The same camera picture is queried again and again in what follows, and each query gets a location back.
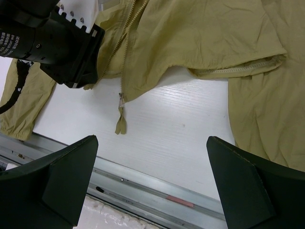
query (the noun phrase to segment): khaki fabric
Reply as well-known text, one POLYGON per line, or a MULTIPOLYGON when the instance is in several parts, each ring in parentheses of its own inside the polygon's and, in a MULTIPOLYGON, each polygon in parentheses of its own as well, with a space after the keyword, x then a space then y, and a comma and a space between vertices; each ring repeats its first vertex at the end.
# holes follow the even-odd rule
POLYGON ((96 23, 106 30, 99 78, 121 77, 125 102, 174 65, 201 79, 241 77, 275 69, 286 53, 260 0, 122 0, 96 23))
MULTIPOLYGON (((16 61, 13 60, 10 65, 0 105, 6 104, 16 87, 16 61)), ((29 70, 16 104, 0 115, 1 132, 19 140, 27 140, 33 131, 35 119, 47 102, 54 85, 55 81, 40 70, 39 63, 35 63, 29 70)))
POLYGON ((229 79, 229 117, 237 146, 305 171, 305 1, 262 0, 288 51, 279 68, 229 79))

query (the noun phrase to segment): fabric zipper pull tab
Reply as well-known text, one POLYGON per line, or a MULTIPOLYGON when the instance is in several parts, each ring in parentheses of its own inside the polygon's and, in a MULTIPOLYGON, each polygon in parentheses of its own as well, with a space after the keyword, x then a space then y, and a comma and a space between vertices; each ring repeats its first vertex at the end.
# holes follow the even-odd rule
POLYGON ((127 122, 124 118, 124 94, 119 93, 120 95, 120 102, 119 102, 119 112, 120 112, 120 119, 116 125, 115 133, 118 134, 126 134, 126 126, 127 122))

